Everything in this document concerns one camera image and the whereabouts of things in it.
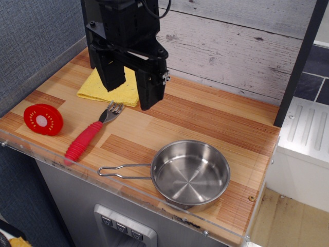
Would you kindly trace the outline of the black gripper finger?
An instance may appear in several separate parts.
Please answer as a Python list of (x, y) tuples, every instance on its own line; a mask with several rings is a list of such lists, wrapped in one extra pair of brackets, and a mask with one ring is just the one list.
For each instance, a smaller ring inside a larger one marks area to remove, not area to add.
[(110, 52), (98, 50), (94, 46), (89, 47), (89, 52), (101, 82), (108, 92), (125, 83), (124, 66), (120, 61), (116, 61)]
[(170, 80), (169, 71), (164, 73), (149, 73), (143, 70), (135, 71), (140, 107), (149, 110), (157, 102), (163, 100), (166, 83)]

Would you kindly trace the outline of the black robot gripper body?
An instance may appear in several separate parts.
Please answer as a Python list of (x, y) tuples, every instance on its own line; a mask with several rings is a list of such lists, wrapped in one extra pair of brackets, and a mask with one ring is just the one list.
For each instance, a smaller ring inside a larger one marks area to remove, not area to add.
[(168, 52), (160, 31), (158, 1), (97, 1), (101, 21), (90, 21), (89, 51), (99, 72), (126, 66), (145, 72), (166, 72)]

